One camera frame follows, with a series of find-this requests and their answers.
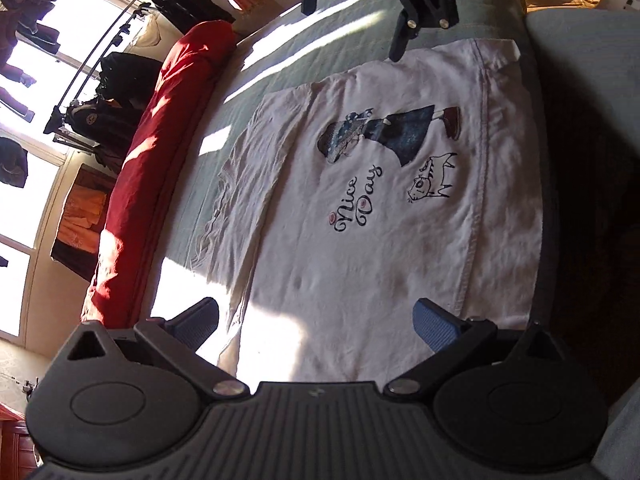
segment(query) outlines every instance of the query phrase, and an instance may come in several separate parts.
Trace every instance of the metal screw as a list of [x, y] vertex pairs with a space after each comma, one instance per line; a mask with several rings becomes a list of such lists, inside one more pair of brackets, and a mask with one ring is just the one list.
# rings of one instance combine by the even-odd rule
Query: metal screw
[[413, 379], [396, 379], [389, 383], [389, 391], [396, 395], [413, 395], [420, 391], [420, 383]]
[[213, 392], [220, 397], [237, 397], [244, 394], [245, 386], [240, 381], [229, 379], [213, 387]]

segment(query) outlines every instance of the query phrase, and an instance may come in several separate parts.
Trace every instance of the sofa cushion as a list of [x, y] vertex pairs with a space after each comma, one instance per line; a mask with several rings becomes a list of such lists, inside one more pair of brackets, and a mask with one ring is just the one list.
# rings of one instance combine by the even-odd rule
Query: sofa cushion
[[640, 14], [547, 9], [526, 25], [543, 85], [574, 92], [640, 155]]

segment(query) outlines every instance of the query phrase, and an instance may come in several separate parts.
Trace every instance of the window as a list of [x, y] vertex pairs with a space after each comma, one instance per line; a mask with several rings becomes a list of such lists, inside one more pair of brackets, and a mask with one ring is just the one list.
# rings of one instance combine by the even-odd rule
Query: window
[[[56, 7], [42, 22], [60, 31], [59, 53], [53, 56], [30, 44], [18, 42], [8, 63], [23, 69], [37, 83], [26, 88], [1, 78], [0, 86], [35, 112], [33, 121], [27, 123], [0, 105], [0, 133], [4, 131], [4, 136], [20, 140], [30, 151], [26, 186], [19, 189], [0, 184], [0, 256], [2, 262], [8, 261], [7, 267], [0, 267], [0, 336], [18, 343], [24, 336], [20, 330], [20, 320], [24, 318], [22, 306], [28, 302], [35, 260], [40, 250], [51, 250], [51, 247], [38, 246], [38, 232], [67, 152], [66, 146], [53, 143], [53, 136], [45, 136], [43, 130], [54, 106], [98, 40], [118, 19], [116, 26], [91, 56], [89, 68], [110, 44], [119, 26], [128, 19], [130, 14], [118, 16], [129, 2], [57, 0]], [[130, 34], [124, 36], [120, 46], [112, 46], [111, 49], [122, 51], [142, 26], [142, 20], [134, 20]], [[85, 78], [86, 75], [81, 75], [74, 82], [63, 102], [63, 109], [75, 97]], [[91, 78], [78, 98], [81, 101], [93, 98], [97, 85], [97, 78]]]
[[36, 235], [59, 167], [28, 155], [29, 177], [24, 189], [0, 184], [0, 331], [18, 337], [22, 295], [29, 263], [36, 255]]

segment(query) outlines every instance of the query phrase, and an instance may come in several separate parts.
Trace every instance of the ribbed plastic surface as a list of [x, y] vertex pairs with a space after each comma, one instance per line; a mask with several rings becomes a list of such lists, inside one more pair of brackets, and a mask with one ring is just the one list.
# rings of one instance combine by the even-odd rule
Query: ribbed plastic surface
[[218, 328], [218, 304], [209, 298], [202, 300], [184, 314], [178, 316], [168, 324], [172, 326], [172, 335], [181, 343], [196, 351]]
[[489, 480], [601, 479], [518, 476], [457, 455], [421, 406], [383, 400], [373, 384], [264, 384], [246, 401], [217, 405], [171, 456], [123, 472], [73, 472], [48, 464], [38, 480]]
[[419, 302], [414, 306], [414, 330], [434, 352], [439, 352], [460, 336], [456, 325]]

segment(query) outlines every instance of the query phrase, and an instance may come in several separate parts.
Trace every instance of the orange cloth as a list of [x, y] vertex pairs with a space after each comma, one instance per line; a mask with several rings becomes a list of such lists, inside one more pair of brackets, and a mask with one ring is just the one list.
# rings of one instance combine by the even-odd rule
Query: orange cloth
[[101, 191], [73, 186], [62, 213], [58, 240], [81, 251], [97, 254], [100, 233], [91, 231], [91, 227], [100, 221], [106, 200], [107, 195]]

